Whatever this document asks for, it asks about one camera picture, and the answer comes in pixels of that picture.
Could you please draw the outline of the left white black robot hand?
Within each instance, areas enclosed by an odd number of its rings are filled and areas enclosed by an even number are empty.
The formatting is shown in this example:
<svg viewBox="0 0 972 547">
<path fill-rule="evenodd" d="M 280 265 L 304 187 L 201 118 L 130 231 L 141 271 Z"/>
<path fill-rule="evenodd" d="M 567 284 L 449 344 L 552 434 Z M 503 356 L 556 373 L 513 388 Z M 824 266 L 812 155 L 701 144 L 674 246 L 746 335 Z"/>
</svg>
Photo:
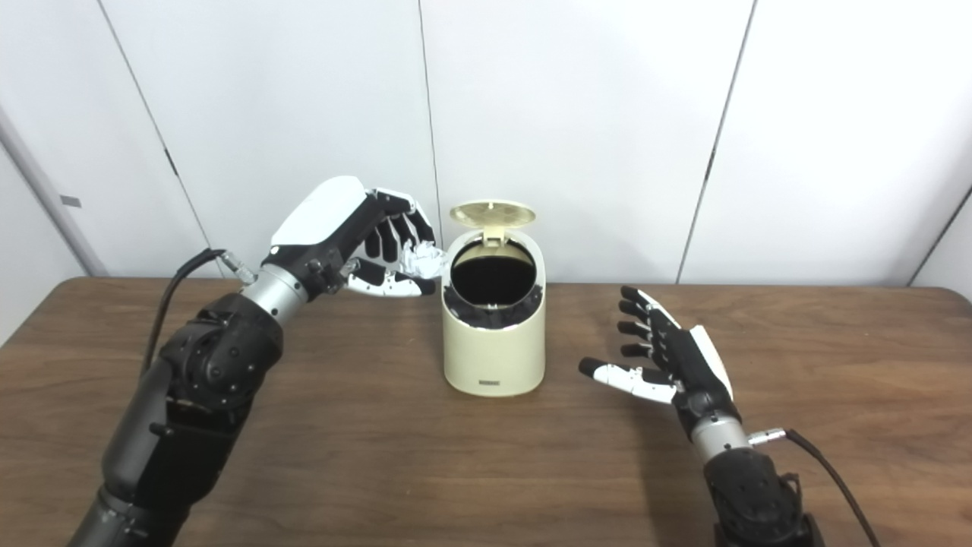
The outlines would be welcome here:
<svg viewBox="0 0 972 547">
<path fill-rule="evenodd" d="M 288 274 L 312 302 L 347 289 L 409 298 L 437 291 L 433 278 L 406 273 L 404 259 L 434 245 L 428 216 L 401 191 L 368 189 L 357 177 L 320 183 L 271 236 L 263 266 Z"/>
</svg>

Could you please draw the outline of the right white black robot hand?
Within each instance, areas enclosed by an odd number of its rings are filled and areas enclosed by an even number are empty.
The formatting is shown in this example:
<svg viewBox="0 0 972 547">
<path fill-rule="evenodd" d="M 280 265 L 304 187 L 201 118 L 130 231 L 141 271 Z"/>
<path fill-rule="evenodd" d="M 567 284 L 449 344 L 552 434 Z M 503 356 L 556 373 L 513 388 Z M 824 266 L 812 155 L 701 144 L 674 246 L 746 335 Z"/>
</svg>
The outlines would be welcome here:
<svg viewBox="0 0 972 547">
<path fill-rule="evenodd" d="M 622 334 L 639 338 L 621 347 L 627 357 L 645 358 L 649 366 L 625 366 L 593 357 L 579 363 L 580 374 L 642 400 L 670 405 L 687 436 L 703 423 L 742 422 L 734 391 L 714 343 L 702 325 L 686 329 L 659 301 L 624 285 L 619 309 L 629 320 Z"/>
</svg>

